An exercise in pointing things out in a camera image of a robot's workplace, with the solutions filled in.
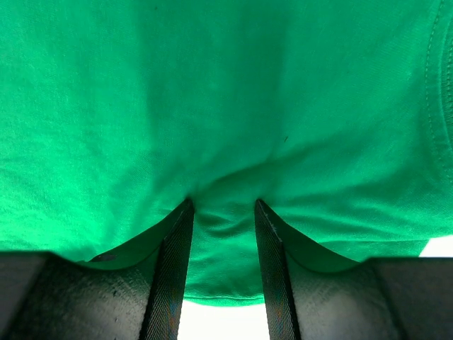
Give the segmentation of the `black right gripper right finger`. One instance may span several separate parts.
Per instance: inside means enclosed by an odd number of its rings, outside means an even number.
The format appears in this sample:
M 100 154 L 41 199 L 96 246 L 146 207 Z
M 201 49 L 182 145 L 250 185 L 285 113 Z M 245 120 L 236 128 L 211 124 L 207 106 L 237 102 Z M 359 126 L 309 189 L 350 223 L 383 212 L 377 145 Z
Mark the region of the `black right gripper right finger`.
M 271 339 L 451 339 L 452 260 L 356 262 L 255 204 Z

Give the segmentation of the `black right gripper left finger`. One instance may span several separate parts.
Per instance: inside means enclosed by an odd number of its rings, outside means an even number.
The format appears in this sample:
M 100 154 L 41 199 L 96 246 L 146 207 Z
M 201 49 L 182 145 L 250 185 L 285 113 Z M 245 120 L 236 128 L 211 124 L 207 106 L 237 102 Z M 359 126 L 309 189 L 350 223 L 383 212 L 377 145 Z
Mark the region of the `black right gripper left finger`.
M 2 339 L 176 339 L 194 207 L 90 261 L 1 253 Z

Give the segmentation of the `green t shirt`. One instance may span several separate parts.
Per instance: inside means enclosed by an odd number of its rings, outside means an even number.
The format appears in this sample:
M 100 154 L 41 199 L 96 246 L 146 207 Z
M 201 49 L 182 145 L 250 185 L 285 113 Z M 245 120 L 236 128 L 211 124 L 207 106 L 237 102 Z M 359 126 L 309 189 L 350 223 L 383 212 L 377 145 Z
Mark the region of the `green t shirt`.
M 2 1 L 1 248 L 88 261 L 185 198 L 185 297 L 263 300 L 253 206 L 361 261 L 452 233 L 451 1 Z

